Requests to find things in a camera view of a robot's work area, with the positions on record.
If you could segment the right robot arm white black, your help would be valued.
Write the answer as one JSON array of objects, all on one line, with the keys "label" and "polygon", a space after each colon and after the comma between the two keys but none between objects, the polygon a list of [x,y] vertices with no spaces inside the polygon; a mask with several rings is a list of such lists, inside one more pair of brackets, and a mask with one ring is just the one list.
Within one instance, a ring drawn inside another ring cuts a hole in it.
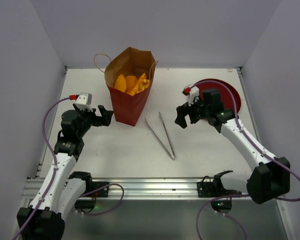
[{"label": "right robot arm white black", "polygon": [[186,116],[191,124],[206,120],[235,146],[252,170],[251,176],[242,180],[224,179],[222,173],[216,174],[212,189],[217,196],[245,193],[261,204],[290,191],[289,161],[284,157],[277,158],[256,141],[235,118],[234,110],[224,108],[218,89],[209,88],[200,93],[199,88],[188,86],[183,94],[187,102],[177,107],[175,123],[184,129],[187,127]]}]

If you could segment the red paper bag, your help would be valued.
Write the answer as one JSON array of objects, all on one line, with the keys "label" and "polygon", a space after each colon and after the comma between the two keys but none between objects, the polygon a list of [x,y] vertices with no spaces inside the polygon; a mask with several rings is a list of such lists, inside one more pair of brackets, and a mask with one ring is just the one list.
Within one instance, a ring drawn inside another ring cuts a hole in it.
[{"label": "red paper bag", "polygon": [[[110,59],[106,68],[101,70],[96,61],[98,55],[101,55],[101,53],[94,55],[94,65],[104,74],[105,83],[110,92],[115,120],[134,127],[147,102],[158,61],[155,60],[151,51],[128,47],[114,59]],[[115,81],[119,75],[125,77],[128,75],[136,76],[138,79],[143,73],[150,80],[144,91],[129,95],[126,92],[114,89]]]}]

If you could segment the red round tray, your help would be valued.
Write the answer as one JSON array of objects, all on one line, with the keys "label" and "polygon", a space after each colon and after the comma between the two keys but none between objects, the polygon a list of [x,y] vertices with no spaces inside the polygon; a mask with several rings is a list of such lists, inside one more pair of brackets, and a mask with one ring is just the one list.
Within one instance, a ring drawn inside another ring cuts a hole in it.
[{"label": "red round tray", "polygon": [[234,97],[235,105],[236,105],[236,112],[238,113],[240,108],[241,108],[241,98],[237,90],[230,84],[226,83],[225,81],[214,79],[214,78],[208,78],[208,79],[203,79],[199,80],[198,82],[195,83],[195,85],[199,88],[200,90],[200,97],[203,98],[202,96],[202,91],[207,90],[207,89],[218,89],[220,92],[221,100],[223,102],[224,108],[225,109],[232,109],[234,110],[234,104],[233,100],[231,97],[231,94]]}]

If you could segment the metal tongs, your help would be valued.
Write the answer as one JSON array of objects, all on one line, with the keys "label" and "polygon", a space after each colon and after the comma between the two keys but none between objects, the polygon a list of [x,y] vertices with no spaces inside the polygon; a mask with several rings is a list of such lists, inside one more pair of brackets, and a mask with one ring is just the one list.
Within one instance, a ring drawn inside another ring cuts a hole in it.
[{"label": "metal tongs", "polygon": [[164,149],[165,153],[169,156],[169,158],[172,160],[176,160],[175,148],[171,136],[169,134],[167,125],[165,123],[165,119],[161,112],[158,112],[158,118],[161,124],[160,130],[162,131],[162,133],[159,133],[156,128],[153,128],[146,117],[144,118],[145,125],[147,126],[148,130],[153,134],[160,146]]}]

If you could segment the aluminium rail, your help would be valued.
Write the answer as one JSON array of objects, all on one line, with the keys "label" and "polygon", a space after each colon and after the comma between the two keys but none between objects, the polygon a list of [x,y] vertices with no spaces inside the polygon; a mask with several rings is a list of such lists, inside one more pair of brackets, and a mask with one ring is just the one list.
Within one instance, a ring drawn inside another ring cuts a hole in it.
[{"label": "aluminium rail", "polygon": [[[95,179],[93,182],[109,182],[108,199],[119,200],[120,198],[129,200],[196,200],[197,182],[202,179],[196,178],[123,178],[123,179]],[[49,197],[56,199],[60,197],[65,200],[68,197],[78,197],[79,193],[86,190],[86,182],[80,178],[66,180],[60,185],[60,193],[56,193],[56,181],[50,187],[43,199]]]}]

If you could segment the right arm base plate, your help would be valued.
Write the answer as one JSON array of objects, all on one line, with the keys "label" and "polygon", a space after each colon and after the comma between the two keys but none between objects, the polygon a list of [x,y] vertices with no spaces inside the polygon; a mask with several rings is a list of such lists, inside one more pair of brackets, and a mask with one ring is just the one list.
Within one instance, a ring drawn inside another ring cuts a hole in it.
[{"label": "right arm base plate", "polygon": [[217,173],[214,177],[205,176],[199,182],[197,182],[197,194],[199,198],[216,198],[227,195],[242,195],[242,192],[226,189],[222,182],[221,177],[225,174],[232,173],[232,170],[226,170],[220,173]]}]

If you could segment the long orange bread loaf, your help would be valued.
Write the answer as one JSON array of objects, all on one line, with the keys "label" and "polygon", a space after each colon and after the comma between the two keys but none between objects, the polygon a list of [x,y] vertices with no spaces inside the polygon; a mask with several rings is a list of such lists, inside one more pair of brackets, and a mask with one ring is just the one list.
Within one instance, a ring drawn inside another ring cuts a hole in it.
[{"label": "long orange bread loaf", "polygon": [[114,84],[114,89],[117,89],[123,93],[126,92],[127,89],[127,84],[126,84],[126,79],[125,76],[123,74],[120,74]]}]

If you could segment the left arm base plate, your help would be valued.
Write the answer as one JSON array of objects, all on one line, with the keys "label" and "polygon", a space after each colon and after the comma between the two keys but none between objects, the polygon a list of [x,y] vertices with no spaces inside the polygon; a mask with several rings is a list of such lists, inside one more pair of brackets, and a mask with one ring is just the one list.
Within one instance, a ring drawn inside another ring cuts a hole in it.
[{"label": "left arm base plate", "polygon": [[85,192],[80,197],[107,198],[109,193],[108,184],[108,181],[93,181],[87,185]]}]

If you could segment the fake croissant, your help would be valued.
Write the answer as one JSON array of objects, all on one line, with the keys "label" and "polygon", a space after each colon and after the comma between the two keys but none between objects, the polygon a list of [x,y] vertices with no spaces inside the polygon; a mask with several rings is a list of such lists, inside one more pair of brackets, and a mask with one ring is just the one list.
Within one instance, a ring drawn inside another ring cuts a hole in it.
[{"label": "fake croissant", "polygon": [[136,81],[136,93],[144,91],[150,83],[145,73],[143,73]]}]

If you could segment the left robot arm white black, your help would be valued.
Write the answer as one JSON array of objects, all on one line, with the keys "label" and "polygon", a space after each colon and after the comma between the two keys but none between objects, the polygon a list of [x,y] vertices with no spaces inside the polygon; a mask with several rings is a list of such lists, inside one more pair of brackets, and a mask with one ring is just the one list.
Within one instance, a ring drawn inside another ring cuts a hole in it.
[{"label": "left robot arm white black", "polygon": [[113,111],[98,106],[100,116],[87,104],[75,103],[61,116],[61,130],[53,153],[53,162],[38,193],[28,207],[17,214],[20,235],[24,240],[60,240],[65,221],[78,198],[94,189],[91,174],[72,173],[84,147],[83,136],[91,127],[107,127]]}]

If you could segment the braided fake bread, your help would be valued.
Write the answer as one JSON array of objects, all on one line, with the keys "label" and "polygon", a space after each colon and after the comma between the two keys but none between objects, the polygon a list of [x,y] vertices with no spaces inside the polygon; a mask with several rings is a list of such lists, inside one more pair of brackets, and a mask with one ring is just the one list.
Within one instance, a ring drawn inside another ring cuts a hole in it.
[{"label": "braided fake bread", "polygon": [[126,80],[126,93],[134,96],[137,93],[137,90],[134,89],[134,85],[137,82],[137,77],[134,75],[129,75],[125,77]]}]

